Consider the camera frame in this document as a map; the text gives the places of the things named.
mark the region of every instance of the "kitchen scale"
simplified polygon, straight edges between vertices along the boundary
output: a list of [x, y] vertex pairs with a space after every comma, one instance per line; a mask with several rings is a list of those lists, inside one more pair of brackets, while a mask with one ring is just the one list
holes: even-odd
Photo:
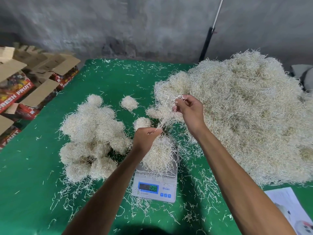
[[178, 153], [173, 152], [172, 155], [174, 158], [173, 166], [161, 176], [153, 175], [140, 162], [135, 172], [131, 194], [145, 199], [174, 203], [177, 188]]

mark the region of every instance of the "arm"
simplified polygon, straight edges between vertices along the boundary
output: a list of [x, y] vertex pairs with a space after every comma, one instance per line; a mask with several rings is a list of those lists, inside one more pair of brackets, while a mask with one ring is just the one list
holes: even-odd
[[173, 108], [182, 113], [190, 133], [199, 142], [222, 195], [242, 234], [295, 232], [284, 215], [209, 131], [202, 103], [190, 95]]
[[150, 150], [154, 139], [161, 133], [161, 129], [155, 128], [139, 128], [136, 131], [130, 153], [74, 217], [63, 235], [109, 233], [137, 165]]

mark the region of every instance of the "white rod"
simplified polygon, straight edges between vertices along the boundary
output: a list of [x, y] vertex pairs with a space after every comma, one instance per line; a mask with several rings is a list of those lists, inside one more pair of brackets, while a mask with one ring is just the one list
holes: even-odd
[[217, 13], [216, 13], [216, 17], [215, 17], [215, 20], [214, 20], [214, 23], [213, 23], [213, 27], [212, 27], [213, 30], [214, 30], [214, 27], [215, 27], [215, 24], [216, 24], [216, 20], [217, 20], [219, 11], [221, 10], [222, 3], [223, 3], [223, 0], [221, 0], [221, 3], [219, 4], [219, 7], [218, 7], [218, 10], [217, 10]]

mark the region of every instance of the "forearm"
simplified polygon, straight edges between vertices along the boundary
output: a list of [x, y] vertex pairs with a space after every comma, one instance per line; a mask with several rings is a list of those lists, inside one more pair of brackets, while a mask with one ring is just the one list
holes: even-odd
[[275, 204], [208, 129], [196, 139], [243, 234], [295, 234]]
[[144, 155], [131, 151], [63, 234], [108, 234], [134, 171]]

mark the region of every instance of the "green tablecloth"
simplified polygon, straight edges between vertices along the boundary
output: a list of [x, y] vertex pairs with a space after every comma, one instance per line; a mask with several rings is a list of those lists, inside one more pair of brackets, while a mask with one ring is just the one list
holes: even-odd
[[[70, 195], [57, 203], [58, 192], [64, 187], [58, 181], [58, 178], [64, 178], [58, 152], [68, 142], [66, 137], [59, 138], [57, 130], [65, 114], [73, 112], [89, 94], [98, 94], [105, 104], [118, 110], [117, 119], [124, 122], [132, 136], [132, 123], [137, 117], [145, 116], [145, 107], [153, 104], [154, 83], [165, 80], [175, 71], [191, 67], [132, 60], [88, 60], [72, 82], [2, 150], [1, 233], [60, 234], [73, 211], [88, 200], [83, 193], [74, 200]], [[138, 99], [140, 107], [134, 110], [135, 115], [119, 107], [124, 95]], [[201, 234], [203, 231], [206, 234], [240, 234], [204, 157], [182, 160], [178, 178], [174, 204], [151, 201], [145, 205], [142, 202], [143, 209], [131, 209], [126, 201], [130, 199], [129, 193], [126, 193], [111, 233], [137, 234], [143, 227], [155, 226], [176, 234]], [[100, 185], [101, 182], [97, 182], [94, 187]], [[312, 185], [291, 186], [310, 217], [313, 217]]]

